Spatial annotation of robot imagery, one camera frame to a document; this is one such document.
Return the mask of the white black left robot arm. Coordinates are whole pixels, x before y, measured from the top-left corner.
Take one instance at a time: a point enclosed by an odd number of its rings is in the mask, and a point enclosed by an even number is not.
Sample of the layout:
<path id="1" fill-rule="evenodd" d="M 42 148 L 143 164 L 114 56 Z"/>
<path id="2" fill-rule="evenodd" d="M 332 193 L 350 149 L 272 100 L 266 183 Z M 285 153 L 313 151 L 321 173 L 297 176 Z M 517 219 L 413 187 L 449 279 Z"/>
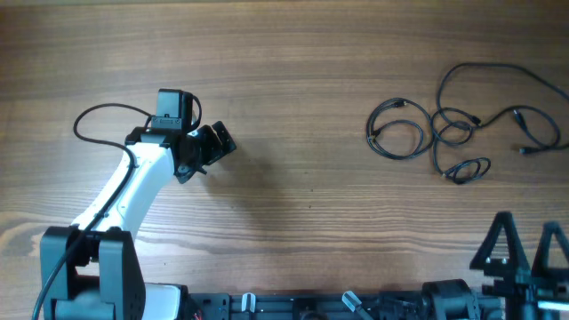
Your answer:
<path id="1" fill-rule="evenodd" d="M 157 194 L 184 184 L 236 149 L 223 122 L 201 123 L 199 98 L 161 89 L 156 113 L 117 148 L 123 157 L 92 204 L 40 242 L 42 289 L 32 311 L 45 319 L 201 319 L 183 284 L 147 283 L 134 240 Z"/>

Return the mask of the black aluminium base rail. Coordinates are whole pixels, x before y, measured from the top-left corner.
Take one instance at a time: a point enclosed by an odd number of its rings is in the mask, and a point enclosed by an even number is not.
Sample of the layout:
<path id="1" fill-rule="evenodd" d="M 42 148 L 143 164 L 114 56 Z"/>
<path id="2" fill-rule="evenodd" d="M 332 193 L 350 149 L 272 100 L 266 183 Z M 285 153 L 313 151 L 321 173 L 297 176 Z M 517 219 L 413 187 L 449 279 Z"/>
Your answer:
<path id="1" fill-rule="evenodd" d="M 191 293 L 181 317 L 189 320 L 495 320 L 504 315 L 499 299 L 484 298 L 477 293 L 451 298 L 439 307 L 427 293 L 407 291 L 357 295 L 354 302 L 340 294 Z"/>

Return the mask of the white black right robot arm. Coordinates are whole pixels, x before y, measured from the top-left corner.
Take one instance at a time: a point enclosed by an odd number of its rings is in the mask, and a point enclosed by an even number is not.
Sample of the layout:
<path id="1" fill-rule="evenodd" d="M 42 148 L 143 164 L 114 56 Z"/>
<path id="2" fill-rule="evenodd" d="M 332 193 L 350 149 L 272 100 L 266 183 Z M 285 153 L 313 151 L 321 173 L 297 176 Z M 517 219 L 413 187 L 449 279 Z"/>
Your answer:
<path id="1" fill-rule="evenodd" d="M 552 268 L 549 251 L 556 241 L 568 255 L 568 238 L 555 221 L 543 225 L 533 264 L 528 262 L 511 212 L 495 215 L 483 243 L 469 264 L 493 279 L 477 295 L 462 280 L 425 283 L 434 319 L 496 319 L 493 302 L 503 298 L 507 319 L 558 319 L 568 310 L 568 269 Z"/>

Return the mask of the black cable gold usb plug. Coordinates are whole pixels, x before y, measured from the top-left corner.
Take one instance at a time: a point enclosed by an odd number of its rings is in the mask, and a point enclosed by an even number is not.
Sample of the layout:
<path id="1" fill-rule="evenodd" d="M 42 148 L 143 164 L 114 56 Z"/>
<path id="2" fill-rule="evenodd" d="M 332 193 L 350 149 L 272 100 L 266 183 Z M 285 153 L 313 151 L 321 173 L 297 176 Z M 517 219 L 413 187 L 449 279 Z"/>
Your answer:
<path id="1" fill-rule="evenodd" d="M 417 123 L 413 119 L 392 119 L 379 123 L 387 113 L 401 108 L 414 108 L 423 116 Z M 383 101 L 368 116 L 365 123 L 365 139 L 369 148 L 387 159 L 404 161 L 426 154 L 434 144 L 430 126 L 431 116 L 420 104 L 404 99 L 392 98 Z"/>

